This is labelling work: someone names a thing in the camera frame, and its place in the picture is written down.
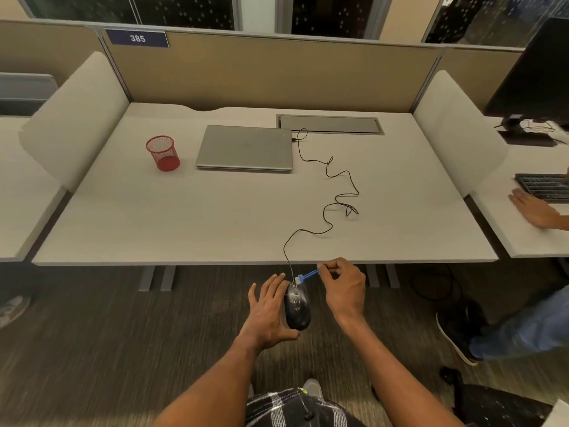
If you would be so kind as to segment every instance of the black mouse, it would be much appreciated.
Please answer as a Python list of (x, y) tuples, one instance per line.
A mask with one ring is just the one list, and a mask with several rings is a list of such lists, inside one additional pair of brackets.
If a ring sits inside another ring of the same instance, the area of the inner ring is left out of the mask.
[(284, 295), (284, 313), (288, 327), (293, 330), (305, 330), (311, 319), (309, 294), (305, 284), (289, 284)]

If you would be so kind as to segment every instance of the black and white plaid clothing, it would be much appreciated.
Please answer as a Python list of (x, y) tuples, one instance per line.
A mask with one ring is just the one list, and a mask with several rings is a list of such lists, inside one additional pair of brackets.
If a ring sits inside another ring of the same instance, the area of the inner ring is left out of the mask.
[(302, 388), (253, 396), (247, 402), (246, 427), (365, 427), (335, 403), (310, 397)]

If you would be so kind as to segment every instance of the hand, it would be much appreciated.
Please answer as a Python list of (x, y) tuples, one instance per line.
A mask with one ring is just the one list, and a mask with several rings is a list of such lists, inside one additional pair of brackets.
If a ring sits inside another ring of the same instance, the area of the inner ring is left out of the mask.
[(547, 202), (525, 193), (522, 189), (512, 190), (508, 197), (523, 217), (536, 228), (552, 228), (555, 218), (559, 216), (559, 212)]
[(257, 351), (272, 348), (284, 340), (296, 340), (301, 332), (284, 326), (281, 320), (281, 306), (285, 298), (288, 281), (285, 274), (273, 274), (260, 288), (259, 301), (255, 297), (256, 283), (249, 289), (249, 317), (243, 324), (238, 338), (244, 339)]
[[(338, 275), (334, 280), (330, 273)], [(363, 319), (365, 274), (344, 258), (318, 264), (318, 274), (326, 287), (326, 302), (340, 327), (353, 319)]]

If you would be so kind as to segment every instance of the pen holder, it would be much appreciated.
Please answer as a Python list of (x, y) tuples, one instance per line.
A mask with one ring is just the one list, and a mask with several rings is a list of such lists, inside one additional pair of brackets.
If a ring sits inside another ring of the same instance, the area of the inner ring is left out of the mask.
[(174, 140), (169, 136), (154, 136), (146, 142), (146, 149), (150, 151), (156, 166), (160, 171), (174, 171), (180, 166), (180, 159), (174, 148)]

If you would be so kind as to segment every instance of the blue sign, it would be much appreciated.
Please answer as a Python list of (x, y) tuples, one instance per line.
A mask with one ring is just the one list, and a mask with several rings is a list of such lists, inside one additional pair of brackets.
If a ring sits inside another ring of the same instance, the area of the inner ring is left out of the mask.
[(107, 35), (114, 45), (152, 46), (169, 48), (164, 31), (125, 30), (106, 28)]

